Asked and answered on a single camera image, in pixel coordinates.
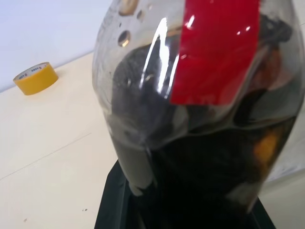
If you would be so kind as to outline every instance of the white wall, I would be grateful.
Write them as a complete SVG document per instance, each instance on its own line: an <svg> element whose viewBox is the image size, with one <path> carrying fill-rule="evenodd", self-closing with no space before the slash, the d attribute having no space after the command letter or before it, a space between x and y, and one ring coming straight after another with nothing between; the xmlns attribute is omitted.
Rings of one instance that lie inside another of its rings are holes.
<svg viewBox="0 0 305 229"><path fill-rule="evenodd" d="M111 1L0 0L0 92L35 64L91 52Z"/></svg>

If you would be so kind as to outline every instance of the red label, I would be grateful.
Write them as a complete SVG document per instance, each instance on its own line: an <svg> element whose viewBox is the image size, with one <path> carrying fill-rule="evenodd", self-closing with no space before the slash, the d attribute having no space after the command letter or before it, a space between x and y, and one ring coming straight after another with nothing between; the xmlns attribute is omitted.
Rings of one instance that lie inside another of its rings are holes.
<svg viewBox="0 0 305 229"><path fill-rule="evenodd" d="M259 0L185 0L171 103L233 102L256 53Z"/></svg>

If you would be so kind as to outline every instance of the table surface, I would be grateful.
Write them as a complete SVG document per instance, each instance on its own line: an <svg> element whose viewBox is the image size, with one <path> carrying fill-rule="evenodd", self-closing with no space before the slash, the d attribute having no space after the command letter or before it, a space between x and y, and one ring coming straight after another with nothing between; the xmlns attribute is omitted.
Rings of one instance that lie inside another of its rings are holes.
<svg viewBox="0 0 305 229"><path fill-rule="evenodd" d="M0 94L0 228L92 229L117 160L92 88L92 54L56 69L50 88ZM268 183L277 229L305 225L305 173Z"/></svg>

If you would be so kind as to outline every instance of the black material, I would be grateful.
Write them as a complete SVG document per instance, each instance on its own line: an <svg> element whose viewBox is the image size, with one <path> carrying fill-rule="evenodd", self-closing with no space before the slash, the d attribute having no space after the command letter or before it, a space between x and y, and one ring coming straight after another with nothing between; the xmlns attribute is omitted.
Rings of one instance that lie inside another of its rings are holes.
<svg viewBox="0 0 305 229"><path fill-rule="evenodd" d="M145 229L131 197L128 181L117 162L107 177L95 229ZM275 229L259 200L245 229Z"/></svg>

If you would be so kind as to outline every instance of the yellow tape roll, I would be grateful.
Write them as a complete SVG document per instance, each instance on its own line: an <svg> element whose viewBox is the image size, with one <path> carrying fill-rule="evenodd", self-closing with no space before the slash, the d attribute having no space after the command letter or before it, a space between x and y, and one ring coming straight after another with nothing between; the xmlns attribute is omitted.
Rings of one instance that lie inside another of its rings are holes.
<svg viewBox="0 0 305 229"><path fill-rule="evenodd" d="M58 76L50 63L35 65L14 78L14 83L25 95L36 94L50 87L58 80Z"/></svg>

